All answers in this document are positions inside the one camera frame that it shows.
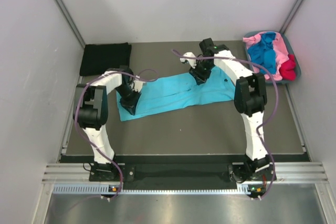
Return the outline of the light blue t shirt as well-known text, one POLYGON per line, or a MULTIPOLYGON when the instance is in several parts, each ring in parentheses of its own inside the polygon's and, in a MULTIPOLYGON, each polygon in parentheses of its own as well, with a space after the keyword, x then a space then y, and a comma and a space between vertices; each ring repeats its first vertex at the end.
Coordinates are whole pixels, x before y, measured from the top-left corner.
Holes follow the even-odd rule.
POLYGON ((211 70, 204 84, 196 84, 189 73, 159 78, 147 83, 141 90, 135 115, 121 106, 117 94, 120 121, 129 121, 168 111, 184 109, 188 106, 227 102, 234 99, 235 86, 219 67, 211 70))

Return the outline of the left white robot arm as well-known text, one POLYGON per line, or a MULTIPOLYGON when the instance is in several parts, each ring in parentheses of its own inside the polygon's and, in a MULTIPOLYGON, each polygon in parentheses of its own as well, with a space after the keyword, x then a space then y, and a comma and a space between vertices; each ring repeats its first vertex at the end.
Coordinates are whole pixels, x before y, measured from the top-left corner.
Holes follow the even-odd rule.
POLYGON ((108 95, 116 90, 120 104, 130 115, 135 115, 137 103, 141 96, 141 87, 133 71, 122 66, 107 70, 98 78, 87 84, 79 84, 75 90, 73 119, 75 127, 90 144, 94 161, 91 167, 91 180, 115 180, 120 177, 120 170, 115 162, 106 123, 108 120, 108 95))

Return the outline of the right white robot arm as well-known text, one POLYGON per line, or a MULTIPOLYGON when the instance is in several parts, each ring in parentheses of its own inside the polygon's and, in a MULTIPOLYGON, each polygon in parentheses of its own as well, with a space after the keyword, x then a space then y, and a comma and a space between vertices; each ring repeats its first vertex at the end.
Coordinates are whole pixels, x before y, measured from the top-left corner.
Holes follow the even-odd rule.
POLYGON ((238 183, 256 180, 270 166, 270 155, 264 145, 263 119, 267 104, 265 77, 245 67, 225 45, 215 45, 211 38, 199 43, 200 56, 186 52, 189 73, 198 85, 206 83, 214 67, 220 68, 235 86, 234 106, 243 118, 246 133, 246 161, 231 166, 230 175, 238 183))

